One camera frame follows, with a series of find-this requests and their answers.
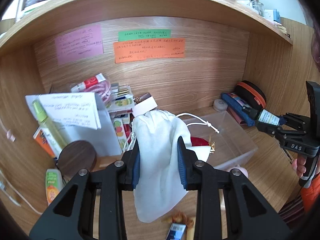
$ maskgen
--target wood grain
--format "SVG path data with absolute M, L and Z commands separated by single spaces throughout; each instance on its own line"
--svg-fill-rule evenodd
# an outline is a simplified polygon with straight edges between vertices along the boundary
M 14 25 L 14 19 L 0 21 L 0 34 L 7 32 Z
M 306 81 L 320 83 L 320 73 L 311 56 L 314 31 L 309 26 L 282 18 L 293 46 L 250 34 L 244 79 L 256 84 L 267 97 L 267 110 L 310 116 Z
M 102 72 L 111 82 L 130 85 L 134 95 L 150 92 L 161 109 L 178 113 L 212 105 L 213 99 L 223 91 L 232 91 L 242 78 L 248 32 L 177 17 L 135 17 L 100 24 L 104 54 L 97 57 L 58 66 L 56 36 L 34 45 L 47 92 L 52 84 L 79 83 Z M 113 42 L 117 41 L 118 32 L 143 28 L 168 28 L 172 37 L 186 38 L 186 57 L 115 64 Z
M 24 98 L 44 92 L 32 48 L 25 47 L 1 57 L 0 77 L 1 120 L 16 137 L 12 142 L 0 130 L 0 169 L 34 208 L 43 212 L 47 207 L 45 172 L 53 168 L 53 161 L 32 137 L 38 124 Z M 39 215 L 24 202 L 22 207 L 16 206 L 2 191 L 0 198 L 20 227 L 29 232 Z
M 138 16 L 206 20 L 292 42 L 254 10 L 234 0 L 51 0 L 6 33 L 0 40 L 0 54 L 81 25 Z

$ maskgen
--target white drawstring bag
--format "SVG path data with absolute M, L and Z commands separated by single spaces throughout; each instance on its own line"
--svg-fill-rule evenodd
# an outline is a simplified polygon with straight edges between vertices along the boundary
M 180 136 L 199 160 L 207 161 L 210 146 L 192 147 L 187 125 L 174 114 L 154 110 L 133 119 L 129 149 L 136 139 L 140 150 L 140 178 L 134 190 L 134 203 L 141 222 L 150 223 L 166 214 L 187 193 L 178 171 Z

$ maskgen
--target metal screw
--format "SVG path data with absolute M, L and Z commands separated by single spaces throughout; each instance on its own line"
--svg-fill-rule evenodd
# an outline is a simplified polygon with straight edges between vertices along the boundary
M 240 176 L 240 174 L 241 174 L 241 171 L 239 169 L 232 169 L 231 172 L 235 176 Z
M 116 167 L 121 167 L 121 166 L 123 166 L 123 164 L 124 164 L 123 161 L 116 161 L 116 162 L 115 162 L 115 166 L 116 166 Z
M 204 166 L 204 162 L 203 162 L 203 161 L 196 161 L 196 162 L 195 162 L 195 165 L 196 165 L 197 167 L 203 167 L 203 166 Z
M 86 175 L 88 173 L 88 171 L 87 171 L 87 169 L 81 169 L 81 170 L 79 170 L 78 173 L 79 173 L 80 176 L 84 176 L 84 175 Z

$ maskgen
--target pink rope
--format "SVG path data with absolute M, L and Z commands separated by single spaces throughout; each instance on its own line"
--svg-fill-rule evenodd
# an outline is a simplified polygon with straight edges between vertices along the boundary
M 111 99 L 111 83 L 108 80 L 105 80 L 85 89 L 84 92 L 97 93 L 101 97 L 103 103 L 107 103 Z

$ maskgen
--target orange sticky note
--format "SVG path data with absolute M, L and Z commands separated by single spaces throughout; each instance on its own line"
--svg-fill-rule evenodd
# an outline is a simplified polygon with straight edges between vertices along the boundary
M 185 57 L 185 38 L 156 38 L 113 43 L 116 63 L 148 58 Z

